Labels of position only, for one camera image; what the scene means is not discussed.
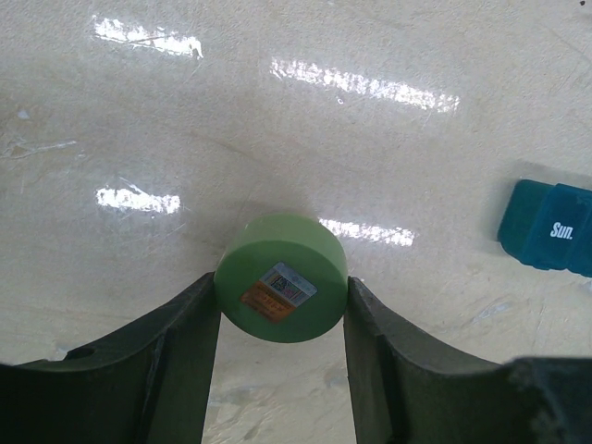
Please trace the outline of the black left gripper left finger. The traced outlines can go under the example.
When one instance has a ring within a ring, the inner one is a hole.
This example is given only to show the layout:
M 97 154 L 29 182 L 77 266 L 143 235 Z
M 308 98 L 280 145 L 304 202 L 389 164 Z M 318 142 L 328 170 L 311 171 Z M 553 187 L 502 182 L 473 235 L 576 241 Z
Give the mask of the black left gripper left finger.
M 201 442 L 220 320 L 207 273 L 61 361 L 2 365 L 2 442 Z

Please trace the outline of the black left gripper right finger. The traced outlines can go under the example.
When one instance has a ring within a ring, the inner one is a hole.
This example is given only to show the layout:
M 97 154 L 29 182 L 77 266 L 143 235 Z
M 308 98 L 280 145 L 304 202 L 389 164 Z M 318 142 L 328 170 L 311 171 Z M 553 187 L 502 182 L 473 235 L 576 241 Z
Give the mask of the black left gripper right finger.
M 349 282 L 344 339 L 359 443 L 588 443 L 591 361 L 460 351 Z

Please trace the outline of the green bottle lid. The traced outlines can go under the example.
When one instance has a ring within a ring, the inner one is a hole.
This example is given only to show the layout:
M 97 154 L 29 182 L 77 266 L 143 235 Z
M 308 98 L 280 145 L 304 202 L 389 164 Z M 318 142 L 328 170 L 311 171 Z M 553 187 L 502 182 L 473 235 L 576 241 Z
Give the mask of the green bottle lid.
M 260 216 L 226 249 L 214 274 L 216 301 L 244 332 L 278 343 L 327 333 L 348 302 L 348 267 L 338 238 L 318 220 Z

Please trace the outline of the teal weekly pill organizer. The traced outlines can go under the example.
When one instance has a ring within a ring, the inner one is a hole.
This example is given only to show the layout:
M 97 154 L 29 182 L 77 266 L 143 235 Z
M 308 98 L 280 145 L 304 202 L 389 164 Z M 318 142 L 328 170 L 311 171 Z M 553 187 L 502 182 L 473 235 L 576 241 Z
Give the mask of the teal weekly pill organizer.
M 497 241 L 523 265 L 591 276 L 591 191 L 519 180 Z

